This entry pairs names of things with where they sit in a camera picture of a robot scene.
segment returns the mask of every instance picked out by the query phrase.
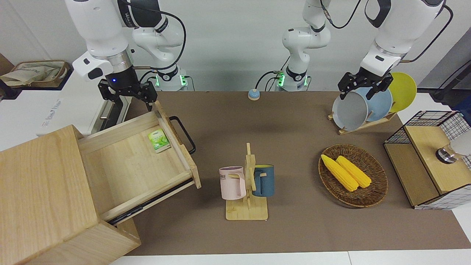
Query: corn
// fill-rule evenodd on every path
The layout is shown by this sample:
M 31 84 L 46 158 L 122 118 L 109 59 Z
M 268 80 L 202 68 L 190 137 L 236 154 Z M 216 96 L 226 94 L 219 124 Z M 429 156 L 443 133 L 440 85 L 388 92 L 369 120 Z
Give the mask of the corn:
M 341 165 L 350 175 L 358 182 L 360 187 L 366 188 L 371 184 L 371 179 L 368 177 L 361 169 L 359 169 L 355 164 L 350 162 L 343 156 L 337 158 L 337 163 Z
M 354 191 L 358 189 L 358 183 L 343 167 L 341 167 L 332 158 L 321 155 L 322 161 L 332 175 L 344 186 L 348 191 Z

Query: pink mug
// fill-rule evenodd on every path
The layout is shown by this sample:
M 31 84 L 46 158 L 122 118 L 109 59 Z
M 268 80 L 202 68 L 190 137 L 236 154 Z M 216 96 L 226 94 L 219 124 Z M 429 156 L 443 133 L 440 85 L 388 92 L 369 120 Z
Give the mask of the pink mug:
M 227 166 L 219 169 L 221 195 L 223 199 L 234 200 L 245 197 L 245 177 L 242 166 Z

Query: black drawer handle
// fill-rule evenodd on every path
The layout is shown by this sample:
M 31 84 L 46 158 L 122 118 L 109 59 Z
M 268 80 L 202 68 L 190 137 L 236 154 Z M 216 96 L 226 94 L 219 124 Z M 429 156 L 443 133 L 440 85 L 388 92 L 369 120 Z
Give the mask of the black drawer handle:
M 185 135 L 188 138 L 188 141 L 190 141 L 190 144 L 191 144 L 191 147 L 192 147 L 192 149 L 190 151 L 188 151 L 188 153 L 190 155 L 194 154 L 196 152 L 195 142 L 193 142 L 193 139 L 191 139 L 190 134 L 188 133 L 188 131 L 183 126 L 183 123 L 180 121 L 180 119 L 177 116 L 169 117 L 169 120 L 178 122 L 178 124 L 180 125 L 180 128 L 183 130 L 183 133 L 185 133 Z

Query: brown tabletop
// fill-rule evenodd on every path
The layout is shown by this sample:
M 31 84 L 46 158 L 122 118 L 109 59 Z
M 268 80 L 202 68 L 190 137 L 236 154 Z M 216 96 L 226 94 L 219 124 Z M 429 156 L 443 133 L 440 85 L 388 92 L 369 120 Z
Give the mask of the brown tabletop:
M 129 255 L 471 248 L 451 211 L 411 209 L 382 146 L 401 126 L 399 118 L 339 136 L 326 118 L 337 95 L 262 93 L 250 101 L 247 92 L 160 92 L 167 114 L 178 116 L 196 143 L 192 157 L 203 187 L 137 215 L 142 245 Z M 134 100 L 127 118 L 145 112 Z M 218 169 L 243 166 L 246 142 L 258 164 L 275 165 L 267 221 L 225 219 Z M 317 163 L 337 143 L 362 147 L 381 163 L 389 180 L 382 203 L 351 209 L 327 193 Z

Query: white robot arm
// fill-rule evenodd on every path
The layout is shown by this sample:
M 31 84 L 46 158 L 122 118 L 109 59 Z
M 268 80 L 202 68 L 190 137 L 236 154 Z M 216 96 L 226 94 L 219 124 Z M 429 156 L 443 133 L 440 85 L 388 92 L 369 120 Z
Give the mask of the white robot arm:
M 325 0 L 325 5 L 329 4 L 330 0 Z M 289 50 L 290 59 L 277 85 L 286 91 L 303 90 L 310 61 L 304 50 L 325 47 L 330 41 L 320 0 L 306 0 L 302 17 L 309 27 L 291 28 L 283 34 L 283 45 Z
M 384 91 L 392 82 L 390 70 L 409 52 L 414 42 L 430 26 L 442 10 L 446 0 L 371 0 L 365 8 L 368 21 L 376 28 L 369 52 L 360 63 L 356 75 L 346 73 L 338 86 L 343 99 L 358 87 L 372 87 L 367 97 Z M 332 20 L 327 11 L 330 0 L 306 0 L 303 18 L 309 27 L 292 28 L 283 34 L 283 45 L 290 52 L 288 65 L 283 69 L 278 86 L 286 91 L 299 91 L 306 80 L 309 55 L 305 49 L 325 47 L 330 31 L 325 18 Z M 377 7 L 377 14 L 369 14 Z
M 346 73 L 338 87 L 341 98 L 358 87 L 372 87 L 367 94 L 385 91 L 392 82 L 390 70 L 410 51 L 414 42 L 427 30 L 443 9 L 446 0 L 373 0 L 367 3 L 365 15 L 378 28 L 378 34 L 356 75 Z M 377 15 L 367 10 L 376 5 Z
M 175 55 L 169 48 L 184 43 L 183 28 L 176 25 L 174 20 L 169 20 L 166 15 L 140 9 L 160 11 L 158 0 L 115 0 L 114 3 L 116 10 L 121 14 L 122 26 L 134 28 L 134 42 L 154 59 L 157 68 L 155 84 L 163 91 L 178 91 L 182 86 L 186 86 L 186 72 L 177 64 L 168 67 L 175 61 Z
M 175 90 L 182 87 L 182 71 L 167 48 L 181 45 L 184 33 L 160 14 L 158 0 L 65 0 L 65 3 L 87 44 L 87 52 L 73 62 L 73 67 L 88 81 L 105 76 L 98 84 L 103 99 L 114 102 L 120 100 L 119 96 L 133 96 L 144 101 L 149 110 L 157 99 L 152 83 L 140 84 L 138 80 L 123 26 L 134 27 L 136 43 L 154 57 L 158 67 L 153 69 L 162 78 L 160 85 L 178 88 Z

